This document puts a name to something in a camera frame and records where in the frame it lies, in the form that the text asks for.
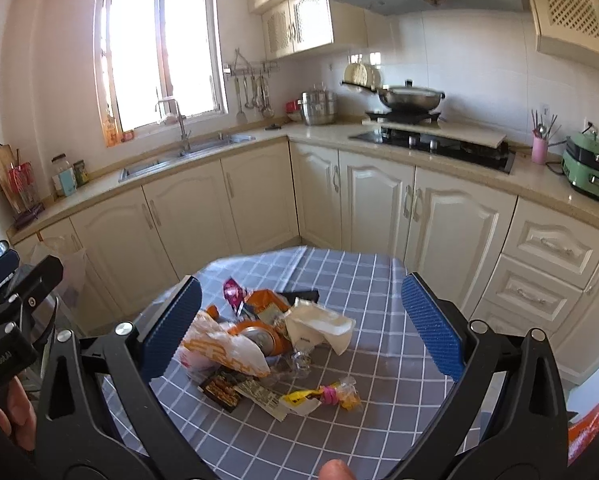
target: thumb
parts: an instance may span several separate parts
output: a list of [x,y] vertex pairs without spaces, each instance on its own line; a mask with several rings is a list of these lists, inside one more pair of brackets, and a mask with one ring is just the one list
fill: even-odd
[[326,462],[319,472],[319,480],[356,480],[349,467],[341,460]]

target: kitchen sink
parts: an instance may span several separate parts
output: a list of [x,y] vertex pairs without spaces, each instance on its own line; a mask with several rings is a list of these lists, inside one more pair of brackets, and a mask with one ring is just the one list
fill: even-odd
[[121,170],[121,176],[119,177],[120,182],[124,182],[130,178],[136,178],[139,176],[146,176],[147,174],[154,173],[156,171],[165,170],[168,166],[179,162],[180,160],[186,160],[188,158],[194,158],[199,155],[207,155],[215,150],[230,146],[231,144],[239,144],[241,142],[248,142],[255,138],[243,134],[225,135],[218,134],[217,137],[210,139],[199,139],[190,142],[186,146],[185,150],[174,150],[172,152],[162,153],[161,155],[147,158],[137,164]]

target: utensil rack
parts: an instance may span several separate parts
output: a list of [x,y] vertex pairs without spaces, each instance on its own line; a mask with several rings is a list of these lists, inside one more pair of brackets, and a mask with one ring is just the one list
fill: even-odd
[[271,73],[279,72],[279,63],[277,61],[255,61],[250,62],[243,56],[238,48],[234,50],[234,61],[231,64],[225,63],[223,73],[226,77],[245,76],[259,73],[270,76]]

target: blue gripper pad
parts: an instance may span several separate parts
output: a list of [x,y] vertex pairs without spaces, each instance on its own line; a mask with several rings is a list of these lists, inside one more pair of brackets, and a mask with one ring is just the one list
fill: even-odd
[[456,383],[465,368],[461,338],[439,309],[439,300],[420,280],[413,274],[404,278],[402,304],[439,371]]
[[[164,375],[200,307],[201,285],[195,278],[190,278],[175,298],[160,309],[160,317],[154,321],[152,328],[148,328],[148,335],[142,343],[139,374],[146,383]],[[144,314],[158,316],[159,311]]]

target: window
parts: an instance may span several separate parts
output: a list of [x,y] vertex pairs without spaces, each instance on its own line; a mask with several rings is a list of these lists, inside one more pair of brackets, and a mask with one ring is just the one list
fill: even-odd
[[222,111],[212,0],[102,0],[100,26],[104,123],[150,133],[176,111],[173,103],[155,110],[167,96],[187,118]]

